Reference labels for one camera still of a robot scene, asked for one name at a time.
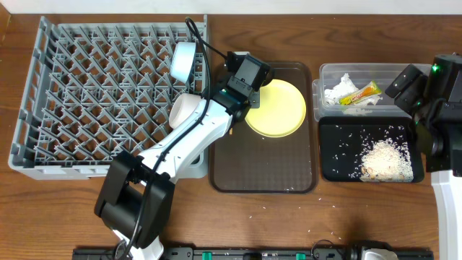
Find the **green orange snack wrapper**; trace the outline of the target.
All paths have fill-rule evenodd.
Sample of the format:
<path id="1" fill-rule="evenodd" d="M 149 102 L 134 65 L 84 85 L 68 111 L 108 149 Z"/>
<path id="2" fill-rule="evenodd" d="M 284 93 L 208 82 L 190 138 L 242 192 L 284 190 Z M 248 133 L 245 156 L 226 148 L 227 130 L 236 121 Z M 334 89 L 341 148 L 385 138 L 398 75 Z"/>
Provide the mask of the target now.
<path id="1" fill-rule="evenodd" d="M 362 89 L 356 92 L 353 92 L 352 94 L 342 97 L 339 100 L 339 104 L 340 105 L 354 105 L 372 96 L 380 95 L 381 93 L 382 93 L 382 90 L 379 88 L 379 86 L 377 86 L 375 81 L 371 81 Z"/>

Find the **yellow plate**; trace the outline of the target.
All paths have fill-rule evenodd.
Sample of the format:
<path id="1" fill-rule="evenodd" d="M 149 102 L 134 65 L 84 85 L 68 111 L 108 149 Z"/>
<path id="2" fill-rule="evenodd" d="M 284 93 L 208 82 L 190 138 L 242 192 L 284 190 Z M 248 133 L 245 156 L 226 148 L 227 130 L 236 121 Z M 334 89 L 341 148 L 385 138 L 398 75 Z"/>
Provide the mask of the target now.
<path id="1" fill-rule="evenodd" d="M 260 88 L 260 105 L 251 108 L 245 122 L 258 134 L 279 138 L 294 133 L 306 116 L 302 93 L 291 83 L 273 79 Z"/>

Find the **white tissue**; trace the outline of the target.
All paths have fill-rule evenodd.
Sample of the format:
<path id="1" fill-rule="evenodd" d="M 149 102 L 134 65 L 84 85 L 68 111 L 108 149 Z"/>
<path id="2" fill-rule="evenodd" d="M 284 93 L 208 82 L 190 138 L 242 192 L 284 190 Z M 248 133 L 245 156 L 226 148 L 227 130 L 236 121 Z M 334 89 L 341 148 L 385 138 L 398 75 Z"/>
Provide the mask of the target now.
<path id="1" fill-rule="evenodd" d="M 321 104 L 325 110 L 341 112 L 348 116 L 365 116 L 366 114 L 372 113 L 368 106 L 376 106 L 378 102 L 383 99 L 383 92 L 380 95 L 369 97 L 368 99 L 365 99 L 362 102 L 354 105 L 339 104 L 339 100 L 342 97 L 362 89 L 367 84 L 363 85 L 362 87 L 358 87 L 351 79 L 349 73 L 344 73 L 344 75 L 340 77 L 339 81 L 333 87 L 328 87 L 326 84 L 324 85 Z"/>

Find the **light blue bowl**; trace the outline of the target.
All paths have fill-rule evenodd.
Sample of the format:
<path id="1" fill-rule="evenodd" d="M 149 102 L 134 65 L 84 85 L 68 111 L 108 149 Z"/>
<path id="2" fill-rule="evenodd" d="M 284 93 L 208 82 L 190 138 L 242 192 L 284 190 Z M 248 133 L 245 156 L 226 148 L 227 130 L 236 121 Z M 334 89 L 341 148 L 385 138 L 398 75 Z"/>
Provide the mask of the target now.
<path id="1" fill-rule="evenodd" d="M 170 75 L 182 83 L 188 82 L 196 54 L 196 44 L 179 42 L 173 54 Z"/>

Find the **white pink bowl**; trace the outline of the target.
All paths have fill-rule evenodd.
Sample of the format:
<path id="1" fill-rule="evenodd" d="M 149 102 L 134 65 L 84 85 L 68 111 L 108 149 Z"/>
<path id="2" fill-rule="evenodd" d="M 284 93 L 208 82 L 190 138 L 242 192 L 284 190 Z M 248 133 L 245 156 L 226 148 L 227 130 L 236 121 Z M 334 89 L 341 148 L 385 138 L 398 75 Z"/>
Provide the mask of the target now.
<path id="1" fill-rule="evenodd" d="M 200 102 L 200 95 L 181 94 L 171 108 L 169 115 L 170 127 L 176 129 L 181 125 L 195 111 Z"/>

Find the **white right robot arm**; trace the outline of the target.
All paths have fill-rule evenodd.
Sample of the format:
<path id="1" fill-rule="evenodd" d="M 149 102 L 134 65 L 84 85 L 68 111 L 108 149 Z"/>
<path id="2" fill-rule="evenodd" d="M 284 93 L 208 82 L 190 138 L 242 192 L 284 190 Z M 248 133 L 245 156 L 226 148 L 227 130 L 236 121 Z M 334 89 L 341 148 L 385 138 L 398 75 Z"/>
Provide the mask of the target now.
<path id="1" fill-rule="evenodd" d="M 436 55 L 430 72 L 409 64 L 385 94 L 411 116 L 437 203 L 441 259 L 461 258 L 461 55 Z"/>

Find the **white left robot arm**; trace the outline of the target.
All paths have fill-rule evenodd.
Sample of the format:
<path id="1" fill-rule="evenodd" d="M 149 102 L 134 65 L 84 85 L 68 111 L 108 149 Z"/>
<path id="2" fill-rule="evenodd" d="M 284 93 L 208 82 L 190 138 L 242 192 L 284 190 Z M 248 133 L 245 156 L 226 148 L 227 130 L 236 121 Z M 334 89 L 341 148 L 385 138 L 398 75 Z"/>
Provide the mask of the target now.
<path id="1" fill-rule="evenodd" d="M 159 235 L 166 226 L 175 184 L 214 141 L 242 121 L 251 96 L 271 79 L 271 65 L 247 54 L 229 52 L 227 73 L 209 87 L 186 120 L 155 146 L 137 156 L 122 151 L 111 162 L 95 214 L 117 233 L 114 259 L 158 259 Z"/>

